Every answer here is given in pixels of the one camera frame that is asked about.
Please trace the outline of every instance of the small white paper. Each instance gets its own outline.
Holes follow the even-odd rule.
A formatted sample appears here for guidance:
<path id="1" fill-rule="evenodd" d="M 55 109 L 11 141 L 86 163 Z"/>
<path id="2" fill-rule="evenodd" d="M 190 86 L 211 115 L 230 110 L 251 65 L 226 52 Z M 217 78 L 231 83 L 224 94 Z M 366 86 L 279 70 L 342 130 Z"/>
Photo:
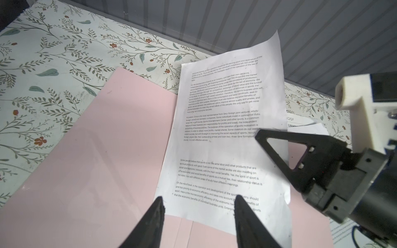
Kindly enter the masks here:
<path id="1" fill-rule="evenodd" d="M 295 115 L 293 113 L 287 113 L 288 127 L 299 127 L 299 126 L 311 125 L 315 123 L 316 121 L 309 117 L 303 117 L 300 115 Z"/>
<path id="2" fill-rule="evenodd" d="M 330 228 L 334 248 L 354 247 L 353 238 L 351 236 L 351 229 L 353 226 L 358 226 L 358 224 L 351 219 L 346 219 L 343 224 L 339 224 L 330 218 Z M 359 231 L 356 231 L 354 236 L 359 247 L 381 248 L 380 245 L 365 237 Z"/>
<path id="3" fill-rule="evenodd" d="M 256 142 L 259 128 L 287 130 L 280 42 L 183 64 L 156 197 L 166 214 L 236 234 L 242 195 L 284 248 L 291 247 L 289 182 Z M 274 147 L 288 160 L 287 142 Z"/>
<path id="4" fill-rule="evenodd" d="M 323 126 L 322 123 L 306 126 L 288 127 L 288 132 L 329 135 L 328 130 L 325 128 L 325 126 Z"/>

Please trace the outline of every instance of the pink paper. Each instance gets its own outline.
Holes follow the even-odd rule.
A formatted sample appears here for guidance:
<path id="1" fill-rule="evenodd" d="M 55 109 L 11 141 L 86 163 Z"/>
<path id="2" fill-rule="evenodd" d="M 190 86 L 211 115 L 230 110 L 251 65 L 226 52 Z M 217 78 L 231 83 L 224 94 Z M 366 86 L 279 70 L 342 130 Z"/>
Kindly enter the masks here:
<path id="1" fill-rule="evenodd" d="M 0 246 L 117 248 L 153 201 L 176 98 L 117 68 L 0 209 Z M 293 190 L 291 210 L 294 248 L 332 247 L 328 219 Z M 236 241 L 234 235 L 166 215 L 161 247 L 233 248 Z"/>
<path id="2" fill-rule="evenodd" d="M 288 144 L 289 164 L 296 165 L 306 146 Z M 307 204 L 291 186 L 292 248 L 333 248 L 329 219 Z"/>

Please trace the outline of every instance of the floral tablecloth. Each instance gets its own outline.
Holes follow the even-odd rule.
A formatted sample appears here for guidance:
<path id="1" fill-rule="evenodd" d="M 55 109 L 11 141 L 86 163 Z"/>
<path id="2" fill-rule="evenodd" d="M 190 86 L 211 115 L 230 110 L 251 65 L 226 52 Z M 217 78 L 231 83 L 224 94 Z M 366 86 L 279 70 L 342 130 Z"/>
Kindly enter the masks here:
<path id="1" fill-rule="evenodd" d="M 181 64 L 209 55 L 86 10 L 39 0 L 0 32 L 0 207 L 121 66 L 178 92 Z M 286 83 L 288 112 L 349 143 L 334 99 Z"/>

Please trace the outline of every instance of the cable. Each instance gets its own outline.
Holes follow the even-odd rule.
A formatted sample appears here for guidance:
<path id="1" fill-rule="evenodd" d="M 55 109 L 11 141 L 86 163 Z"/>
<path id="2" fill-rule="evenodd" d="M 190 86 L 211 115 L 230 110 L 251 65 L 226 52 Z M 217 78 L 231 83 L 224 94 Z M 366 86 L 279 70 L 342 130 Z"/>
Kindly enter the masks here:
<path id="1" fill-rule="evenodd" d="M 360 247 L 358 246 L 357 242 L 356 242 L 355 237 L 354 237 L 354 231 L 355 231 L 356 229 L 358 229 L 358 226 L 353 226 L 353 228 L 351 229 L 351 238 L 353 239 L 354 246 L 356 246 L 356 248 L 360 248 Z"/>

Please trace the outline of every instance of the gray striped wall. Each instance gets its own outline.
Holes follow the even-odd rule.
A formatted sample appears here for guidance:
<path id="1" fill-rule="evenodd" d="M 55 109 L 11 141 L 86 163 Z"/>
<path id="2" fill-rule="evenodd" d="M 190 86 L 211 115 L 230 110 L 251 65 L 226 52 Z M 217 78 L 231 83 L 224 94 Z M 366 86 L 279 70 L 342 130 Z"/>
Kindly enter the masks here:
<path id="1" fill-rule="evenodd" d="M 397 71 L 397 0 L 74 0 L 223 53 L 279 32 L 285 79 L 334 95 L 341 77 Z"/>

